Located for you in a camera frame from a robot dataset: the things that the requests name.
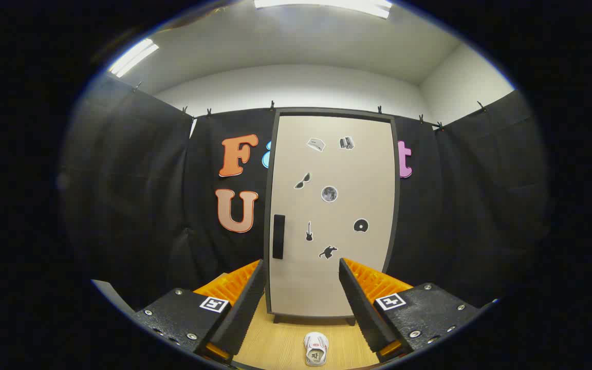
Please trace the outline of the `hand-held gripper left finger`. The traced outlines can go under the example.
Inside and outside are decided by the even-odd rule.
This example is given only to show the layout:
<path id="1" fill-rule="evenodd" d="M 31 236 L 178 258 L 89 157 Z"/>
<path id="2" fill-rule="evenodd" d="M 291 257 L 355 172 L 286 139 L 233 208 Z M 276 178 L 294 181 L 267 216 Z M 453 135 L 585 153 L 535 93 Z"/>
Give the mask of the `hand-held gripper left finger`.
<path id="1" fill-rule="evenodd" d="M 174 288 L 132 318 L 186 354 L 230 364 L 239 354 L 265 284 L 260 259 L 196 290 Z"/>

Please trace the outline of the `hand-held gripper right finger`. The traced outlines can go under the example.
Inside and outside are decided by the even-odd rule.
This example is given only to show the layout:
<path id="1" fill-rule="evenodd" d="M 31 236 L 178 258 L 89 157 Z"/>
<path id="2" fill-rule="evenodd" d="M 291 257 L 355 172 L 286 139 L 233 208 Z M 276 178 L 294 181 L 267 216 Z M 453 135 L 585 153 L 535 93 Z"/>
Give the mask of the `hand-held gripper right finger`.
<path id="1" fill-rule="evenodd" d="M 434 283 L 404 283 L 349 258 L 339 281 L 360 332 L 381 363 L 434 346 L 482 310 Z"/>

